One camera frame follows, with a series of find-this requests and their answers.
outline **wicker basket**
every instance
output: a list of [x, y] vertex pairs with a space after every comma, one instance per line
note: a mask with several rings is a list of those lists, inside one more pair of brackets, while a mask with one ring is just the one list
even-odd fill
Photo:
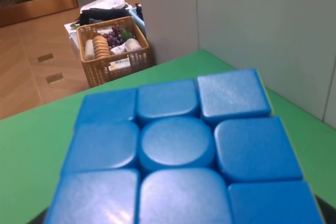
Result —
[[[93, 39], [96, 35], [98, 35], [97, 30], [99, 28], [111, 27], [117, 24], [123, 26], [128, 32], [135, 34], [135, 38], [140, 43], [142, 49], [85, 61], [84, 55], [86, 41], [88, 39]], [[134, 23], [132, 17], [118, 18], [101, 23], [81, 26], [77, 28], [77, 37], [80, 59], [91, 88], [153, 66], [149, 45], [138, 26]], [[127, 58], [130, 60], [131, 67], [109, 71], [108, 66], [110, 62]]]

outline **green table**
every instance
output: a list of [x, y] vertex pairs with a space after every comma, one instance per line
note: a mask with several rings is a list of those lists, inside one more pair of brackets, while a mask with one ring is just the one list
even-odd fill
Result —
[[[233, 68], [205, 51], [126, 76], [0, 121], [0, 223], [26, 223], [53, 197], [84, 95], [195, 78]], [[336, 206], [336, 130], [269, 91], [315, 194]]]

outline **planter box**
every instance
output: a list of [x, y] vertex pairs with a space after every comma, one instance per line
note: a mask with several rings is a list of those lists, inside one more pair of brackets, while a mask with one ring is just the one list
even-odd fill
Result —
[[77, 0], [32, 0], [0, 9], [0, 27], [78, 7]]

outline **white wall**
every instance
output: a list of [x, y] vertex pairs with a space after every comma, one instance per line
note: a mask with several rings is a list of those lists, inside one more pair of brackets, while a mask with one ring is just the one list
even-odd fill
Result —
[[141, 0], [146, 36], [156, 63], [198, 49], [196, 0]]
[[324, 122], [336, 129], [336, 70], [331, 84]]
[[269, 88], [322, 119], [336, 53], [336, 0], [197, 5], [201, 48], [236, 68], [257, 68]]

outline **cube piece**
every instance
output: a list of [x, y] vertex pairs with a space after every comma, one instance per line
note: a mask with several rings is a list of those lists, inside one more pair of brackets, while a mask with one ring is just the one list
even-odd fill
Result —
[[89, 94], [80, 107], [75, 129], [84, 123], [135, 121], [136, 89]]
[[207, 168], [161, 170], [141, 186], [140, 224], [231, 224], [224, 180]]
[[302, 179], [278, 116], [224, 121], [215, 141], [219, 169], [230, 183]]
[[138, 165], [139, 128], [130, 121], [83, 124], [75, 132], [62, 174]]
[[118, 169], [61, 178], [44, 224], [135, 224], [139, 173]]
[[195, 81], [181, 80], [139, 87], [137, 116], [141, 125], [174, 115], [199, 116]]
[[203, 120], [215, 126], [225, 119], [267, 116], [271, 105], [255, 69], [197, 78]]
[[146, 173], [214, 164], [211, 130], [197, 118], [174, 116], [157, 120], [143, 129], [140, 141], [140, 163]]
[[232, 184], [236, 224], [323, 224], [307, 182]]

